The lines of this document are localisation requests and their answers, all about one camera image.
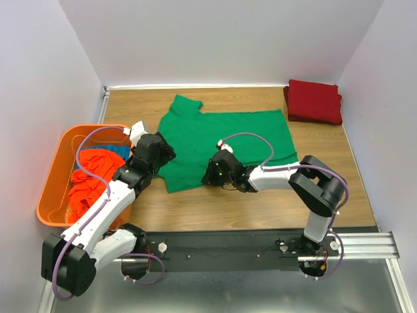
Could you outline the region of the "green t shirt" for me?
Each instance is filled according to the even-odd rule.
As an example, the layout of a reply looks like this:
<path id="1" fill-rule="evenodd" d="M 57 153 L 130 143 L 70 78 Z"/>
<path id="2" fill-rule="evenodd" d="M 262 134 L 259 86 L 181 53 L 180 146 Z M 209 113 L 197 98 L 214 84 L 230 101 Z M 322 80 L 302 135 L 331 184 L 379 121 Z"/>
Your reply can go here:
<path id="1" fill-rule="evenodd" d="M 263 161 L 277 166 L 298 160 L 281 110 L 203 113 L 202 107 L 201 101 L 177 95 L 160 120 L 158 131 L 176 153 L 158 172 L 168 193 L 202 186 L 219 140 L 225 140 L 245 166 Z"/>

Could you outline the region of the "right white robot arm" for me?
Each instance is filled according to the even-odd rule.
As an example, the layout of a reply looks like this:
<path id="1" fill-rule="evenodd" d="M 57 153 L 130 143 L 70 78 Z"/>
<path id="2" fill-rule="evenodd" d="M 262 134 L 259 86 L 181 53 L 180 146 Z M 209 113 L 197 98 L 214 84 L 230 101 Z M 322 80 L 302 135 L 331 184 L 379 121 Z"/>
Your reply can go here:
<path id="1" fill-rule="evenodd" d="M 309 256 L 322 250 L 338 211 L 349 199 L 346 180 L 311 155 L 281 166 L 245 166 L 233 153 L 221 150 L 209 160 L 201 182 L 207 186 L 232 185 L 240 192 L 293 190 L 309 209 L 298 244 Z"/>

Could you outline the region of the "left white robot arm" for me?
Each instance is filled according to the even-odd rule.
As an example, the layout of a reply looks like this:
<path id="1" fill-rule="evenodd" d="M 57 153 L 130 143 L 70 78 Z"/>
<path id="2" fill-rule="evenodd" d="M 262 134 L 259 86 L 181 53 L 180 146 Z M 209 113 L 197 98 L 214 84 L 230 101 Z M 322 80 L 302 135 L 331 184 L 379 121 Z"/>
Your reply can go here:
<path id="1" fill-rule="evenodd" d="M 133 155 L 116 170 L 94 205 L 61 235 L 49 235 L 42 243 L 41 276 L 51 282 L 54 296 L 68 301 L 85 293 L 98 270 L 117 258 L 160 261 L 147 252 L 146 233 L 131 224 L 107 238 L 119 214 L 150 185 L 159 169 L 176 157 L 161 133 L 142 132 L 131 140 Z"/>

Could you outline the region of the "blue t shirt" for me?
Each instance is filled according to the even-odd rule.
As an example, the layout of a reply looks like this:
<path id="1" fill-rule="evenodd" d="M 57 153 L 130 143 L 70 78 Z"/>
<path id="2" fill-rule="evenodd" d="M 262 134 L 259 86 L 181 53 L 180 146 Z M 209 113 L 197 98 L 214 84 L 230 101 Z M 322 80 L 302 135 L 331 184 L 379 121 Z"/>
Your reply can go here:
<path id="1" fill-rule="evenodd" d="M 82 148 L 78 156 L 79 164 L 90 172 L 117 169 L 129 159 L 130 148 L 127 146 L 98 145 Z"/>

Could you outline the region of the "orange t shirt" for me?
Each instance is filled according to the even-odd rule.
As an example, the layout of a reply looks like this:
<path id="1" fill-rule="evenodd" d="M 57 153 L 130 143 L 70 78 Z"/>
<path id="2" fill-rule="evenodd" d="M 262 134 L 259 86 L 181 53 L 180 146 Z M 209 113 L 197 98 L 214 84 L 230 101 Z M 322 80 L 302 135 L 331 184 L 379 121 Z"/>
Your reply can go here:
<path id="1" fill-rule="evenodd" d="M 98 170 L 91 173 L 97 177 L 101 177 L 108 183 L 111 181 L 117 169 Z M 77 222 L 102 195 L 106 189 L 106 185 L 98 178 L 87 175 L 84 171 L 79 169 L 79 166 L 76 166 L 76 169 L 72 172 L 70 182 L 72 183 L 72 188 L 68 193 L 68 207 L 70 208 L 68 222 L 73 224 Z"/>

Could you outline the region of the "folded dark red t shirt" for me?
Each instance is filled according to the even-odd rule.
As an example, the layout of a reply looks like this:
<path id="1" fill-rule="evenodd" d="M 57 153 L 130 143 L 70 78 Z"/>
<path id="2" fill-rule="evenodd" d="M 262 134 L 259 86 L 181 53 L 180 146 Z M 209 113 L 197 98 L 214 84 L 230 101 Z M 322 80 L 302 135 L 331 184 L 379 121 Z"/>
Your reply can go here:
<path id="1" fill-rule="evenodd" d="M 319 119 L 309 119 L 305 117 L 299 117 L 296 115 L 290 115 L 289 114 L 289 86 L 285 86 L 283 88 L 283 95 L 285 98 L 285 103 L 287 105 L 287 117 L 289 121 L 293 122 L 304 122 L 304 123 L 319 123 L 319 124 L 325 124 L 325 125 L 340 125 L 340 123 L 335 123 L 333 121 L 327 121 L 327 120 L 319 120 Z"/>

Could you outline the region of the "orange plastic basket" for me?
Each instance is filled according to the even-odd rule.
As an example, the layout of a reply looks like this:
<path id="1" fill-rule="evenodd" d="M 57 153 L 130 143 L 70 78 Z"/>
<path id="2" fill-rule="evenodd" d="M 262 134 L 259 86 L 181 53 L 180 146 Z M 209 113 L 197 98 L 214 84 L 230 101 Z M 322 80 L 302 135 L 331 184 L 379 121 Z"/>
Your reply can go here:
<path id="1" fill-rule="evenodd" d="M 101 127 L 107 129 L 92 135 L 83 144 L 84 148 L 102 145 L 131 147 L 129 137 L 122 130 L 115 129 L 125 127 L 121 124 L 84 124 L 69 128 L 60 139 L 36 207 L 36 215 L 41 223 L 58 228 L 69 228 L 72 225 L 69 223 L 71 210 L 68 193 L 72 188 L 70 176 L 76 166 L 76 151 L 87 135 Z"/>

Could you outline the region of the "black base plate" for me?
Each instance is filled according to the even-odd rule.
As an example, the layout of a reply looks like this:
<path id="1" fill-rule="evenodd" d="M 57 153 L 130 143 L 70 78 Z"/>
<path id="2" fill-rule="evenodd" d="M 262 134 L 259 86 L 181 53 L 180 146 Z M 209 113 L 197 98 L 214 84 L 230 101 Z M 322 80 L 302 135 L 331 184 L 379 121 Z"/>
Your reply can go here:
<path id="1" fill-rule="evenodd" d="M 324 264 L 339 257 L 337 241 L 327 235 L 308 243 L 301 229 L 142 232 L 135 253 L 150 252 L 158 261 L 127 257 L 122 272 L 138 276 L 158 272 L 299 271 L 323 276 Z"/>

